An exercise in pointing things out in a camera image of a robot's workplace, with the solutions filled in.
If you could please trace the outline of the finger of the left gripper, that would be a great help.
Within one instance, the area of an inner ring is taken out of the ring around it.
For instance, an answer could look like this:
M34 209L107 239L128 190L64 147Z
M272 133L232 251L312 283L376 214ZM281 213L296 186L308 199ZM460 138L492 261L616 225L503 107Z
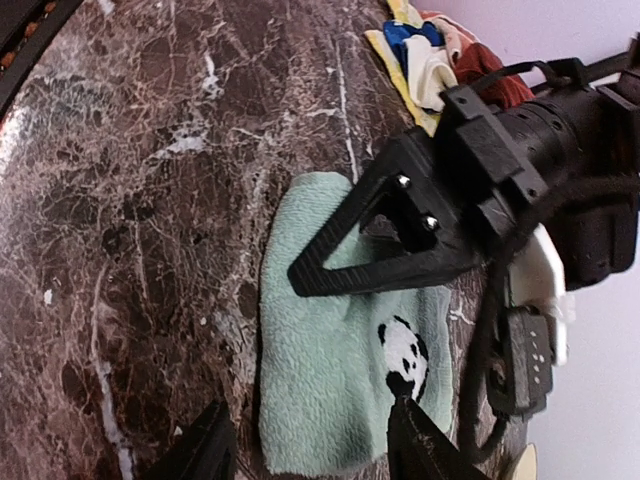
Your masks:
M292 262L294 291L316 297L438 286L478 267L480 248L435 160L426 134L390 139Z

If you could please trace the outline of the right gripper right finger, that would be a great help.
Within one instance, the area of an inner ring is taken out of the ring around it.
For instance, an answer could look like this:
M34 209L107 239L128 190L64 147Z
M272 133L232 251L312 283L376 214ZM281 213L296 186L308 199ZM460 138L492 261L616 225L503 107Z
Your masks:
M486 480L420 406L397 396L387 428L390 478L394 480Z

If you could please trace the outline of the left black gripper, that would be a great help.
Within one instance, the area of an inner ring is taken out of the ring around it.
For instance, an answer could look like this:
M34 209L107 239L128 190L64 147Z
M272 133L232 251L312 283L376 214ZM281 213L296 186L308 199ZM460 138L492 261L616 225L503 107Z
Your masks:
M410 130L394 144L402 284L446 283L495 257L529 211L547 228L570 289L627 270L636 194L567 199L558 210L542 200L584 179L638 174L638 70L595 88L572 77L504 110L483 101L485 89L447 92L434 136Z

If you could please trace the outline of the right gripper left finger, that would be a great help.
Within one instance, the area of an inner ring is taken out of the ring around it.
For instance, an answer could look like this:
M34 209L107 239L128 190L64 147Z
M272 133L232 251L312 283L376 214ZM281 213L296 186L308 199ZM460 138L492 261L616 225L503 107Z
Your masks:
M233 479L237 444L225 401L212 401L184 435L143 475L151 480Z

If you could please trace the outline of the mint green panda towel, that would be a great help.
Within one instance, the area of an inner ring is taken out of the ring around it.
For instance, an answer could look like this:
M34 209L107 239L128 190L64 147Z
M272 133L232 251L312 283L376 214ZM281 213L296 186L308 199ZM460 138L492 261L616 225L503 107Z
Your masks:
M347 178L295 178L274 221L260 279L260 439L267 469L342 475L387 450L390 409L410 395L450 428L453 372L443 287L297 295L287 271L350 191Z

